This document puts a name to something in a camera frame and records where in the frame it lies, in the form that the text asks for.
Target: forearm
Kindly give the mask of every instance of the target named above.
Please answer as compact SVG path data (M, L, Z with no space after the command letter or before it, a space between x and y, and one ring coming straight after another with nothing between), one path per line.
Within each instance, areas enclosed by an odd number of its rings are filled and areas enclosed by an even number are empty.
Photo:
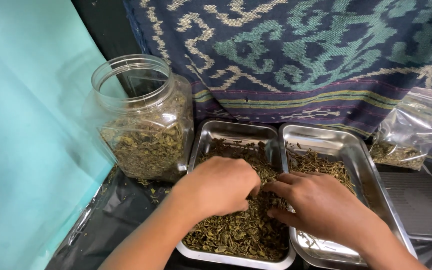
M99 270L162 270L177 243L199 220L170 196L133 231Z
M399 242L389 228L372 232L375 236L362 244L358 252L374 270L428 270L405 246Z

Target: woven textile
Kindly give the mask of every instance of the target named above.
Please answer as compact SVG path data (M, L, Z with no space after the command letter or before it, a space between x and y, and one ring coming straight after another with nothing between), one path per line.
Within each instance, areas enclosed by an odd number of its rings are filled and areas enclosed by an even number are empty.
M367 138L412 87L432 89L432 0L125 7L143 49L192 82L196 122L295 121Z

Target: clear plastic jar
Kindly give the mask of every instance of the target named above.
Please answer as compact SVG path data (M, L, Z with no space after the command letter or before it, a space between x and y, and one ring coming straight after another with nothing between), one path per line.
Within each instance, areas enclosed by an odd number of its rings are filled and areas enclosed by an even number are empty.
M94 71L83 114L129 177L175 182L194 138L189 82L162 59L133 54Z

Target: ziplock bag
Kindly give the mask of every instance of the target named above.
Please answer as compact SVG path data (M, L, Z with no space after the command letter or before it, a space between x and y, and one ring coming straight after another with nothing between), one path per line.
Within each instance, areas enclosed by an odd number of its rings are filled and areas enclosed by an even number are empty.
M432 147L432 90L415 87L381 122L369 150L375 163L420 170Z

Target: wall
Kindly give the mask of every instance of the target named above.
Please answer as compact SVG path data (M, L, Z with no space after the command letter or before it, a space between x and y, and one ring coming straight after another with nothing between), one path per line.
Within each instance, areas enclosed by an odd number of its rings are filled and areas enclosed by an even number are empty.
M80 117L103 62L70 0L0 0L0 270L44 269L112 167Z

